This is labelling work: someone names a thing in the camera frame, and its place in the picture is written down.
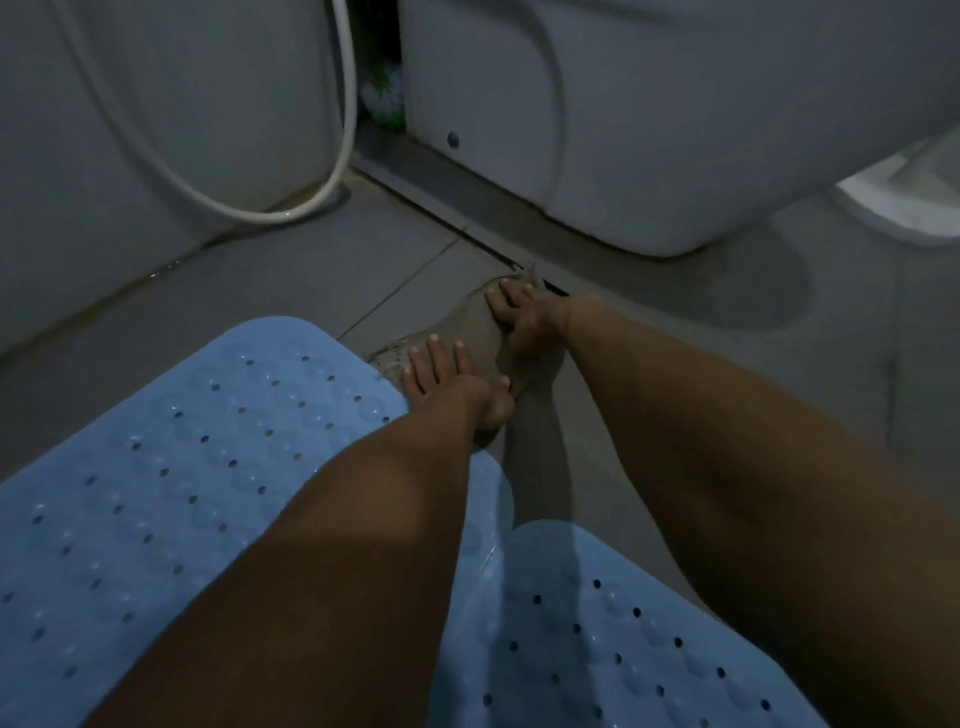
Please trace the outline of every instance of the bathroom floor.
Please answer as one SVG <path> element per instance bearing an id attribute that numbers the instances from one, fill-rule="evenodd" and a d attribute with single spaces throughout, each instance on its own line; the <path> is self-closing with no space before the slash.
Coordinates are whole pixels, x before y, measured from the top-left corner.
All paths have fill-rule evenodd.
<path id="1" fill-rule="evenodd" d="M 423 150 L 367 142 L 365 174 L 348 175 L 349 199 L 325 217 L 188 257 L 0 362 L 0 478 L 241 322 L 297 316 L 363 354 L 532 259 L 559 289 L 601 292 L 925 471 L 960 471 L 960 249 L 907 249 L 812 197 L 680 260 L 640 260 Z M 569 361 L 554 392 L 574 521 L 696 600 Z M 960 511 L 947 477 L 918 482 Z"/>

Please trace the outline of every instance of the gray floor tile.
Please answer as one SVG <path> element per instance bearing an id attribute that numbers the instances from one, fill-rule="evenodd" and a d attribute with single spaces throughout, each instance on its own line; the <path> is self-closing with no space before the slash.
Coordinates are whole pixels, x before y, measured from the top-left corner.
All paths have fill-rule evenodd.
<path id="1" fill-rule="evenodd" d="M 358 166 L 412 202 L 570 294 L 622 312 L 764 374 L 884 445 L 899 246 L 812 197 L 672 260 L 651 260 L 564 228 L 421 146 L 376 129 Z"/>
<path id="2" fill-rule="evenodd" d="M 326 216 L 211 248 L 5 361 L 0 477 L 244 321 L 297 316 L 342 336 L 456 240 L 378 185 L 347 185 Z"/>
<path id="3" fill-rule="evenodd" d="M 960 249 L 907 250 L 891 445 L 931 469 L 960 475 Z M 960 499 L 957 479 L 936 479 Z"/>
<path id="4" fill-rule="evenodd" d="M 437 322 L 468 293 L 510 266 L 460 240 L 341 339 L 360 356 Z"/>

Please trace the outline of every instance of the white hose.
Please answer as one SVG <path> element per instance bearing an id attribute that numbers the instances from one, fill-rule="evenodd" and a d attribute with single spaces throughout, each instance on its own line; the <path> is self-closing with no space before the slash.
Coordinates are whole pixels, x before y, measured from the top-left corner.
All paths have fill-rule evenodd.
<path id="1" fill-rule="evenodd" d="M 156 149 L 147 140 L 146 136 L 131 121 L 124 111 L 119 99 L 110 90 L 109 85 L 100 71 L 100 67 L 90 53 L 83 31 L 77 23 L 77 18 L 68 8 L 65 0 L 51 0 L 54 15 L 60 21 L 66 35 L 70 50 L 77 60 L 77 65 L 89 81 L 98 100 L 107 113 L 109 120 L 114 124 L 124 140 L 146 161 L 156 172 L 172 184 L 184 197 L 193 201 L 211 212 L 227 217 L 237 222 L 252 223 L 254 225 L 282 225 L 299 220 L 315 212 L 323 205 L 347 171 L 350 154 L 353 152 L 353 138 L 356 135 L 357 124 L 357 76 L 356 63 L 353 57 L 353 37 L 350 34 L 350 19 L 346 0 L 330 0 L 333 3 L 333 16 L 337 24 L 337 37 L 340 40 L 340 57 L 344 72 L 344 138 L 340 147 L 340 155 L 333 166 L 330 178 L 310 200 L 291 209 L 281 212 L 249 212 L 236 209 L 211 200 L 197 189 L 191 187 L 180 175 L 170 169 L 166 162 L 156 152 Z"/>

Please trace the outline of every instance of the white wall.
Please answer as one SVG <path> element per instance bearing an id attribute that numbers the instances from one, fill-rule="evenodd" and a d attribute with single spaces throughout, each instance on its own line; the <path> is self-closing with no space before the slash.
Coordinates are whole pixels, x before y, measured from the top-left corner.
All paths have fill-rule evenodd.
<path id="1" fill-rule="evenodd" d="M 341 122 L 322 0 L 70 1 L 194 186 L 262 209 L 328 174 Z M 0 352 L 229 227 L 118 141 L 42 0 L 0 4 L 0 109 Z"/>
<path id="2" fill-rule="evenodd" d="M 707 243 L 960 119 L 955 0 L 403 8 L 412 134 L 648 255 Z"/>

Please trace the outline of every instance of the cloth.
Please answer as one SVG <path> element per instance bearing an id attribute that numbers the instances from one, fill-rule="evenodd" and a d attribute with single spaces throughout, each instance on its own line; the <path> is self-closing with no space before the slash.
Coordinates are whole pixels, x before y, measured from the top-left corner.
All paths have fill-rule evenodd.
<path id="1" fill-rule="evenodd" d="M 534 266 L 502 278 L 516 280 L 521 284 L 533 283 L 539 290 L 544 290 L 543 281 L 537 276 Z M 484 283 L 433 326 L 397 339 L 369 354 L 366 357 L 367 363 L 403 392 L 403 370 L 410 361 L 407 352 L 412 347 L 418 347 L 422 352 L 428 353 L 427 337 L 436 333 L 446 345 L 451 360 L 453 345 L 458 340 L 463 341 L 473 359 L 474 373 L 490 380 L 508 376 L 511 381 L 510 391 L 514 399 L 519 398 L 537 372 L 551 365 L 553 357 L 542 357 L 536 361 L 514 357 L 507 342 L 509 331 L 493 318 L 484 296 L 487 289 L 496 288 L 500 280 L 501 278 L 496 278 Z"/>

